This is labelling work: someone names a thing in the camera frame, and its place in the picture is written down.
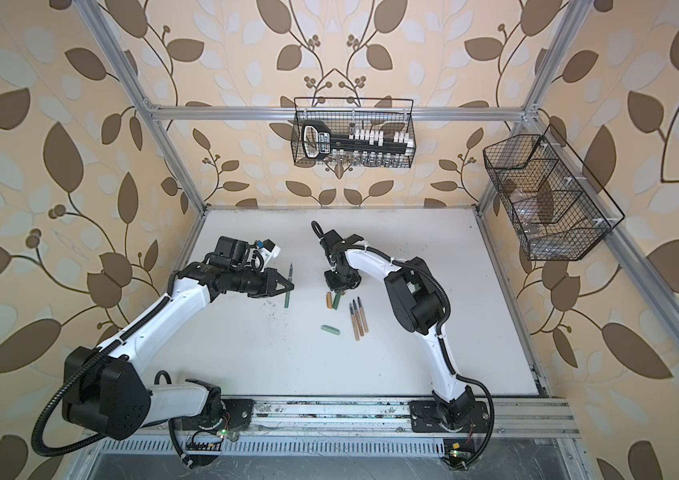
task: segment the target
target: pencil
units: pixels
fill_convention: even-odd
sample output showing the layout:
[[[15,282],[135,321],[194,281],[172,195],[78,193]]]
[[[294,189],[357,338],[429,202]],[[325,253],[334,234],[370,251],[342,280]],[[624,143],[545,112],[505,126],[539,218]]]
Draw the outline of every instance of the pencil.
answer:
[[[355,324],[355,314],[353,314],[353,304],[350,304],[350,321],[353,322],[353,334],[355,334],[355,341],[361,340],[358,337],[358,325]]]
[[[355,323],[358,325],[358,332],[363,336],[363,326],[361,325],[361,312],[358,312],[358,305],[353,301],[353,311],[355,312]]]
[[[363,330],[369,333],[369,324],[366,323],[366,312],[363,310],[363,303],[361,303],[361,297],[358,297],[358,309],[361,312],[361,321],[363,321]]]

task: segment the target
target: black cable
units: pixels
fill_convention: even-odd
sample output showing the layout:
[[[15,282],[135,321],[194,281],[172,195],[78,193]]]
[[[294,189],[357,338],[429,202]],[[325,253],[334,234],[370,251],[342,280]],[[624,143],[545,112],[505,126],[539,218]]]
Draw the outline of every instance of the black cable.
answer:
[[[166,285],[166,294],[168,296],[164,296],[161,299],[161,301],[157,305],[155,305],[155,308],[153,308],[144,317],[142,317],[142,319],[140,319],[139,322],[134,323],[133,326],[126,330],[125,332],[118,334],[118,338],[113,340],[108,346],[104,347],[104,349],[96,352],[89,360],[86,360],[84,364],[80,366],[80,368],[76,370],[72,375],[70,375],[70,378],[68,378],[65,381],[65,383],[63,383],[62,386],[58,390],[56,390],[56,393],[48,401],[46,407],[44,407],[44,409],[40,411],[40,415],[38,415],[38,419],[36,420],[35,426],[33,427],[33,432],[30,435],[30,445],[33,447],[33,451],[35,453],[42,457],[62,456],[67,453],[80,450],[81,448],[89,446],[92,443],[98,442],[102,438],[106,437],[104,433],[97,433],[96,435],[92,435],[91,437],[84,438],[83,440],[79,440],[78,442],[71,443],[63,447],[49,447],[44,442],[44,430],[46,429],[46,424],[48,423],[49,418],[51,418],[51,414],[56,409],[56,406],[60,404],[60,402],[67,394],[67,392],[71,388],[73,388],[73,386],[89,370],[93,369],[95,366],[98,366],[100,363],[102,363],[113,352],[113,350],[123,345],[126,339],[128,339],[140,328],[142,328],[142,326],[144,326],[145,323],[151,321],[152,318],[154,318],[155,315],[158,314],[158,312],[161,312],[161,310],[163,310],[163,307],[168,305],[168,303],[170,302],[171,293],[174,290],[174,281],[176,279],[176,274],[177,272],[174,271],[169,275],[169,282]]]
[[[158,373],[156,373],[153,383],[159,385],[161,377],[166,379],[166,384],[171,385],[171,376],[166,370],[160,370]],[[188,468],[192,468],[192,459],[182,450],[180,441],[176,438],[175,421],[176,418],[169,418],[169,437],[171,438],[171,445],[174,447],[174,452],[176,452],[176,454],[180,457],[182,463],[184,463]]]

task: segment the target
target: tool organizer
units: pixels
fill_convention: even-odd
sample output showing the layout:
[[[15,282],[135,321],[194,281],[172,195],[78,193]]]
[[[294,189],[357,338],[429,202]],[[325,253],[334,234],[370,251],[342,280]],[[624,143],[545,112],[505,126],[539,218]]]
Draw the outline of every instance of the tool organizer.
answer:
[[[291,145],[298,167],[411,168],[413,100],[298,97],[294,105]]]
[[[624,219],[581,158],[581,173],[565,165],[555,149],[564,146],[559,140],[548,127],[542,135],[515,135],[484,149],[488,176],[529,260],[581,260]],[[584,182],[603,192],[619,214],[603,211]]]

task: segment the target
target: aluminum frame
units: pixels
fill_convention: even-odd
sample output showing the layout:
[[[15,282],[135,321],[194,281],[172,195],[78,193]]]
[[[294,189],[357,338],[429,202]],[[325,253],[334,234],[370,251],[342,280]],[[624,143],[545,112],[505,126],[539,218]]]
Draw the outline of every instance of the aluminum frame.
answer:
[[[352,107],[337,110],[352,110]],[[164,107],[151,105],[148,111],[156,120],[293,120],[294,108],[281,107]],[[521,108],[414,107],[411,118],[417,121],[519,121]]]
[[[166,165],[176,176],[176,180],[179,182],[182,190],[187,194],[190,205],[192,205],[195,211],[203,212],[206,209],[206,203],[196,188],[195,182],[192,181],[190,173],[185,168],[180,154],[174,148],[168,132],[163,128],[160,120],[155,119],[147,109],[147,96],[142,90],[139,79],[134,74],[129,61],[126,59],[126,55],[121,51],[113,32],[107,26],[104,15],[100,10],[100,5],[96,3],[96,0],[75,0],[75,5],[81,19],[91,30],[94,40],[96,40],[96,43],[102,49],[102,53],[104,53],[105,58],[113,68],[113,72],[120,80],[120,84],[133,104],[136,114],[142,120],[142,125],[144,125],[150,136],[158,144],[163,159],[166,160]]]

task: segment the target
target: metal grate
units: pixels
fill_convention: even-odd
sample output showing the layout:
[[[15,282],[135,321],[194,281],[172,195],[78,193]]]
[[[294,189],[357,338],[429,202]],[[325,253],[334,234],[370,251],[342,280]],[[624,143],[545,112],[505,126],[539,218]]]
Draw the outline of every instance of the metal grate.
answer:
[[[294,105],[291,145],[298,167],[411,168],[414,101],[299,97]]]
[[[548,131],[485,148],[486,170],[529,260],[581,260],[624,214],[616,203],[617,217],[595,205],[580,181],[603,186],[584,164],[584,176],[571,173],[554,148],[560,135]]]

